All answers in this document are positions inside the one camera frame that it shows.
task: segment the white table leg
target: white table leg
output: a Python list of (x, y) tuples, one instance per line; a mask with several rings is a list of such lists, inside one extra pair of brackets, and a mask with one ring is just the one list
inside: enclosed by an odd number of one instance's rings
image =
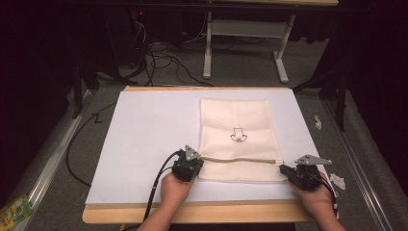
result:
[(207, 15), (207, 47), (205, 49), (204, 57), (204, 79), (211, 78), (211, 26), (212, 26), (212, 13)]

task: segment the beige towel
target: beige towel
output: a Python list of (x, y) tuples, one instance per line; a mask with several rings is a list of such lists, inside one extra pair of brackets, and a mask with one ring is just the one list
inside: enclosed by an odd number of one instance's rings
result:
[(286, 179), (279, 171), (283, 157), (267, 100), (201, 99), (199, 153), (204, 159), (201, 179), (248, 182)]

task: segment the black wire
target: black wire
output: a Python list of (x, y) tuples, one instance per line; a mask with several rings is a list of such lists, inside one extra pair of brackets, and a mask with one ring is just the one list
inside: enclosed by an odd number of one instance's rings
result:
[(318, 178), (317, 176), (307, 172), (307, 174), (311, 177), (313, 177), (314, 179), (318, 180), (319, 182), (321, 182), (321, 184), (327, 189), (329, 190), (331, 196), (332, 196), (332, 204), (333, 204), (333, 212), (335, 215), (337, 215), (337, 198), (336, 195), (334, 194), (333, 189), (329, 186), (328, 182), (324, 179), (324, 178)]
[(92, 114), (92, 116), (87, 119), (87, 121), (84, 122), (84, 124), (78, 129), (78, 131), (72, 136), (71, 141), (68, 144), (66, 153), (65, 153), (65, 162), (66, 162), (66, 168), (68, 169), (69, 173), (72, 175), (72, 177), (74, 177), (77, 181), (79, 181), (80, 183), (90, 187), (90, 183), (86, 182), (85, 180), (81, 179), (80, 177), (78, 177), (71, 169), (71, 166), (69, 164), (69, 153), (70, 153), (70, 149), (71, 149), (71, 145), (72, 143), (75, 141), (75, 139), (77, 138), (78, 134), (82, 131), (82, 129), (84, 129), (84, 127), (97, 115), (99, 115), (100, 113), (102, 113), (103, 111), (105, 111), (106, 109), (112, 107), (113, 105), (115, 105), (115, 103), (109, 104), (108, 106), (106, 106), (105, 108), (99, 110), (97, 113)]
[(162, 175), (162, 173), (164, 172), (164, 168), (167, 165), (168, 161), (173, 158), (175, 155), (178, 155), (178, 151), (174, 152), (173, 154), (171, 154), (167, 160), (163, 163), (162, 167), (159, 170), (159, 173), (156, 176), (156, 180), (154, 181), (153, 187), (152, 187), (152, 191), (150, 192), (150, 196), (149, 196), (149, 201), (147, 202), (147, 207), (146, 207), (146, 212), (144, 213), (144, 218), (143, 221), (145, 221), (147, 219), (147, 217), (149, 217), (150, 214), (150, 209), (152, 207), (152, 203), (153, 203), (153, 198), (154, 198), (154, 194), (156, 192), (157, 189), (157, 185), (159, 184), (159, 179), (160, 176)]
[(147, 67), (146, 67), (146, 73), (147, 73), (147, 76), (148, 76), (149, 80), (144, 85), (145, 87), (147, 87), (149, 85), (149, 83), (150, 83), (150, 86), (153, 87), (153, 75), (154, 75), (154, 71), (156, 69), (156, 60), (155, 60), (153, 52), (152, 52), (152, 45), (149, 45), (149, 51), (150, 51), (150, 54), (148, 54), (148, 55), (150, 55), (152, 57), (152, 59), (153, 59), (153, 61), (152, 61), (153, 62), (153, 69), (152, 69), (152, 73), (150, 74), (149, 71), (147, 70)]
[[(189, 69), (188, 69), (185, 65), (183, 65), (183, 64), (181, 63), (181, 61), (180, 61), (179, 59), (177, 59), (176, 57), (170, 56), (170, 55), (168, 55), (168, 54), (166, 54), (166, 53), (162, 53), (162, 52), (159, 52), (158, 54), (156, 54), (155, 57), (156, 57), (156, 60), (159, 60), (159, 59), (169, 60), (169, 64), (166, 64), (165, 66), (162, 66), (162, 67), (156, 67), (156, 68), (164, 68), (164, 67), (169, 66), (171, 63), (177, 64), (176, 76), (177, 76), (177, 79), (179, 79), (181, 82), (183, 82), (183, 83), (185, 83), (185, 84), (190, 84), (190, 85), (193, 85), (193, 84), (196, 84), (196, 83), (197, 83), (197, 84), (200, 84), (200, 85), (213, 87), (212, 84), (209, 84), (209, 83), (206, 83), (206, 82), (203, 82), (203, 81), (200, 81), (200, 80), (194, 78), (194, 77), (191, 75)], [(180, 79), (180, 76), (178, 75), (178, 69), (179, 69), (180, 66), (182, 66), (182, 67), (186, 70), (186, 72), (187, 72), (187, 74), (189, 75), (189, 77), (195, 81), (194, 83), (193, 83), (193, 82), (187, 82), (187, 81), (184, 81), (184, 80)]]

